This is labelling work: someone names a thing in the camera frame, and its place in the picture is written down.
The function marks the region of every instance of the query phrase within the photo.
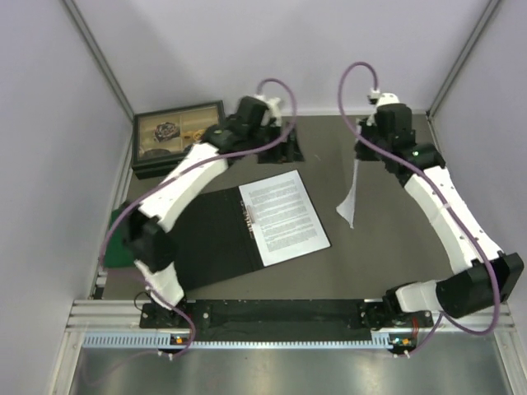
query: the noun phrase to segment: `cable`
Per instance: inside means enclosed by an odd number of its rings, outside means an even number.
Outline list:
[[[492,268],[492,265],[491,265],[490,261],[488,260],[487,255],[485,254],[485,252],[483,251],[483,249],[479,245],[478,241],[474,238],[474,236],[472,236],[470,234],[469,229],[467,228],[467,226],[457,216],[455,211],[452,210],[452,208],[448,205],[448,202],[447,202],[445,196],[443,195],[443,193],[441,192],[441,190],[425,174],[425,172],[422,171],[421,169],[419,169],[418,167],[416,167],[415,165],[411,164],[410,162],[407,162],[406,160],[399,158],[398,156],[392,154],[391,152],[383,150],[382,148],[376,146],[372,142],[369,142],[367,139],[365,139],[363,136],[361,136],[361,134],[355,129],[353,124],[347,118],[346,113],[344,111],[344,105],[343,105],[344,82],[346,81],[347,75],[350,73],[350,71],[353,70],[355,67],[358,67],[358,66],[366,67],[366,68],[368,68],[371,71],[371,74],[373,76],[373,83],[374,83],[374,88],[375,89],[378,89],[378,85],[379,85],[379,81],[378,81],[378,78],[377,78],[377,73],[375,72],[375,69],[369,63],[356,62],[356,63],[351,64],[344,71],[343,75],[340,78],[340,82],[338,83],[338,97],[337,97],[338,110],[340,111],[340,114],[343,117],[344,123],[350,129],[350,131],[355,135],[357,140],[359,140],[362,144],[364,144],[365,146],[367,146],[371,150],[377,152],[378,154],[381,154],[382,156],[385,156],[385,157],[387,157],[387,158],[399,163],[400,165],[406,167],[407,169],[411,170],[414,174],[417,174],[419,177],[424,179],[427,182],[428,185],[430,185],[431,189],[436,193],[437,197],[446,206],[446,209],[449,212],[449,214],[452,217],[452,219],[454,220],[454,222],[465,233],[465,235],[467,236],[467,239],[469,240],[471,245],[474,246],[476,252],[481,257],[481,259],[483,261],[483,265],[485,265],[485,268],[487,269],[488,275],[490,277],[490,282],[491,282],[491,286],[492,286],[492,296],[493,296],[493,302],[494,302],[494,311],[492,313],[492,321],[489,324],[487,329],[485,329],[483,331],[474,331],[473,329],[467,328],[467,327],[461,325],[460,323],[457,323],[452,317],[449,317],[446,314],[441,314],[440,317],[438,318],[437,322],[440,322],[442,317],[444,316],[447,320],[449,320],[452,323],[452,325],[454,325],[455,327],[457,327],[458,329],[460,329],[460,330],[462,330],[464,332],[467,332],[467,333],[472,334],[472,335],[480,335],[480,336],[487,335],[488,333],[490,333],[490,332],[492,332],[494,330],[494,328],[497,325],[498,319],[500,317],[500,291],[499,291],[499,286],[497,284],[496,273],[494,272],[494,269]],[[438,324],[436,323],[436,326],[434,326],[434,328],[428,333],[427,337],[425,339],[423,339],[423,343],[428,342],[428,339],[435,333],[435,331],[437,329],[437,326],[438,326]],[[413,351],[413,353],[415,353],[420,348],[421,347],[417,347]]]
[[[145,294],[146,296],[148,296],[148,299],[150,299],[150,301],[152,301],[152,298],[150,297],[150,294],[148,292],[146,292],[145,290],[142,290],[141,292],[139,292],[137,295],[135,295],[135,297],[133,298],[133,306],[142,312],[142,309],[139,308],[138,306],[138,297],[142,294]]]
[[[424,339],[421,340],[421,342],[415,347],[412,351],[410,351],[408,354],[410,356],[416,355],[420,350],[423,349],[423,347],[432,339],[434,334],[436,333],[437,329],[441,325],[442,319],[445,317],[444,313],[439,313],[439,317],[437,317],[437,321],[434,324],[434,326],[431,328],[430,332],[425,336]]]
[[[412,317],[412,337],[417,340],[417,336],[419,336],[419,322],[416,317]]]
[[[187,174],[191,170],[197,169],[199,166],[205,165],[205,164],[207,164],[209,162],[213,162],[215,160],[230,159],[230,158],[236,158],[236,157],[247,156],[247,155],[252,155],[252,154],[258,154],[259,152],[267,151],[267,150],[269,150],[271,148],[274,148],[275,146],[277,146],[281,142],[286,141],[287,136],[289,136],[289,133],[291,133],[291,131],[293,130],[293,128],[296,125],[296,97],[295,97],[295,94],[293,93],[293,91],[291,90],[291,88],[285,82],[283,82],[283,81],[281,81],[281,80],[279,80],[277,78],[266,78],[266,79],[262,80],[256,87],[256,93],[258,95],[260,95],[262,93],[262,89],[264,88],[264,86],[266,84],[268,84],[269,82],[274,82],[274,83],[280,85],[284,90],[286,90],[287,94],[289,95],[289,99],[291,101],[291,110],[292,110],[291,120],[287,124],[287,126],[282,130],[282,133],[280,134],[280,137],[278,137],[275,140],[273,140],[272,142],[270,142],[268,144],[265,144],[264,146],[261,146],[261,147],[258,147],[258,148],[253,148],[251,150],[240,151],[240,152],[232,152],[232,153],[229,153],[229,154],[223,154],[223,155],[219,155],[219,156],[214,156],[212,158],[207,158],[205,160],[201,160],[198,163],[195,163],[194,165],[191,165],[187,169],[182,170],[181,173],[177,174],[176,176],[172,177],[171,179],[167,179],[163,183],[157,185],[155,188],[151,189],[147,193],[144,193],[141,197],[136,199],[129,206],[125,207],[124,210],[115,219],[114,223],[112,224],[112,226],[110,227],[108,232],[106,233],[105,239],[104,239],[102,245],[100,246],[99,265],[100,265],[101,269],[103,269],[103,270],[105,269],[104,263],[105,263],[106,249],[108,247],[108,243],[110,242],[112,236],[114,235],[114,232],[117,230],[117,228],[123,222],[124,218],[126,218],[126,216],[128,216],[137,206],[139,206],[139,204],[141,204],[141,202],[143,200],[145,200],[146,198],[150,197],[154,193],[156,193],[158,191],[161,191],[164,187],[172,184],[174,181],[176,181],[182,175]],[[155,289],[153,289],[152,285],[150,283],[148,283],[148,281],[145,281],[142,278],[138,278],[138,280],[142,281],[144,283],[144,285],[151,290],[151,292],[154,294],[154,296],[157,297],[157,299],[161,303],[170,306],[170,303],[168,303],[165,300],[165,298],[163,298],[161,295],[159,295],[159,293],[157,293],[157,291]],[[187,342],[185,347],[180,352],[178,352],[177,354],[174,354],[174,357],[179,357],[179,356],[182,356],[185,352],[187,352],[189,350],[190,346],[192,345],[192,343],[194,342],[194,339],[196,337],[196,327],[195,327],[192,319],[190,319],[190,317],[187,314],[185,314],[183,311],[178,309],[176,306],[171,306],[171,308],[178,315],[183,317],[183,319],[185,321],[187,321],[187,323],[189,323],[189,326],[190,326],[190,339],[189,339],[189,341]],[[82,376],[83,376],[84,381],[86,382],[86,384],[88,386],[96,387],[97,385],[102,383],[104,380],[106,380],[118,368],[120,368],[123,365],[126,365],[130,360],[134,360],[134,359],[138,358],[139,356],[143,356],[143,355],[146,355],[146,354],[153,354],[153,353],[157,353],[157,351],[141,351],[141,352],[138,352],[137,354],[134,354],[134,355],[130,356],[129,358],[126,358],[125,360],[119,362],[117,365],[112,366],[106,373],[103,374],[103,376],[101,378],[97,379],[94,382],[90,382],[90,380],[87,378],[87,372],[86,372],[86,370],[87,370],[86,365],[87,364],[83,364]]]

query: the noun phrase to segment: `aluminum frame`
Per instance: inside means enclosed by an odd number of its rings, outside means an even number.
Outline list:
[[[146,301],[138,300],[141,307]],[[57,364],[54,370],[53,382],[47,392],[50,395],[69,394],[73,377],[77,368],[82,343],[87,332],[144,332],[139,328],[141,312],[136,309],[131,300],[75,300],[64,332],[63,341]],[[463,325],[474,329],[484,329],[492,320],[492,309],[485,309],[476,314],[459,320]],[[149,332],[166,332],[151,330]],[[381,333],[408,332],[406,328],[381,329]],[[438,333],[460,332],[451,323],[444,321],[437,329]],[[188,329],[171,329],[170,333],[188,335]],[[494,337],[500,352],[504,370],[511,383],[514,394],[527,394],[527,363],[523,355],[520,339],[515,331],[511,312],[506,304],[501,307],[500,322]]]
[[[110,89],[114,92],[123,111],[128,118],[132,120],[134,116],[133,108],[128,102],[119,82],[115,78],[110,65],[106,62],[105,56],[84,21],[75,0],[61,0],[61,3],[71,16],[73,23],[77,26],[79,33],[86,42],[87,48],[93,55],[103,77],[109,83]],[[473,48],[481,38],[485,28],[496,15],[501,3],[502,0],[490,0],[487,3],[487,6],[485,7],[483,14],[480,16],[478,23],[474,27],[472,34],[469,36],[469,39],[465,43],[453,67],[450,69],[445,81],[441,85],[436,98],[433,100],[431,108],[427,111],[427,119],[431,127],[431,133],[439,150],[441,150],[441,147],[437,141],[437,132],[434,127],[434,115],[437,113],[443,100],[448,95],[450,88],[469,59]],[[128,154],[123,162],[121,176],[119,177],[112,206],[113,208],[119,206],[128,191],[128,185],[132,177],[132,171],[129,166],[131,160],[130,154],[131,145],[128,146]],[[104,286],[105,278],[106,273],[97,270],[94,275],[92,288],[95,289],[97,286]],[[142,331],[142,329],[139,329],[138,327],[140,319],[139,314],[138,310],[133,306],[132,301],[76,300],[73,303],[68,325],[64,331],[52,381],[48,387],[47,393],[53,395],[69,394],[84,336],[88,329],[90,332],[107,332],[115,330],[122,332]],[[471,328],[482,329],[490,322],[491,314],[492,311],[487,309],[483,312],[463,318],[460,322]],[[396,333],[397,331],[397,329],[390,330],[392,333]],[[454,328],[448,322],[443,322],[438,329],[439,333],[458,331],[457,328]],[[188,333],[188,330],[181,330],[181,334],[185,333]],[[520,339],[515,331],[514,321],[507,306],[502,307],[500,323],[494,336],[496,338],[497,349],[500,353],[506,376],[511,383],[514,394],[527,394],[527,361],[520,344]]]

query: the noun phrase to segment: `white wall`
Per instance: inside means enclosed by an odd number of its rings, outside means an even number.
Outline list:
[[[436,117],[459,191],[506,252],[527,263],[527,2],[506,0]],[[510,299],[527,347],[527,273]]]
[[[136,112],[215,99],[224,99],[231,111],[262,78],[278,77],[294,88],[303,114],[336,114],[338,79],[357,60],[377,67],[384,89],[414,109],[428,109],[486,5],[483,0],[76,3]],[[369,77],[350,81],[348,109],[362,114],[369,109],[364,92],[370,86]]]
[[[130,124],[57,0],[0,5],[0,387],[42,393]]]

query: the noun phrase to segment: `black frame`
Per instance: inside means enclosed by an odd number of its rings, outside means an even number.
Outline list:
[[[216,107],[218,122],[225,120],[225,111],[223,101],[213,101],[200,105],[190,105],[174,109],[163,109],[152,111],[150,113],[135,114],[133,117],[133,143],[132,143],[132,170],[139,179],[146,179],[169,174],[186,156],[185,152],[174,153],[160,158],[139,159],[139,145],[141,138],[139,135],[139,120],[145,117],[151,117],[163,114],[172,114],[182,111],[199,110],[207,107]]]

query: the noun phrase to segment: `white paper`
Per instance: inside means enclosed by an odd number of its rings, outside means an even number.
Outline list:
[[[353,161],[353,181],[352,187],[347,193],[346,198],[342,203],[337,206],[337,213],[344,218],[349,227],[353,229],[353,219],[355,218],[355,203],[357,195],[357,175],[359,171],[359,160],[355,159]]]
[[[330,246],[297,170],[240,186],[265,267]]]

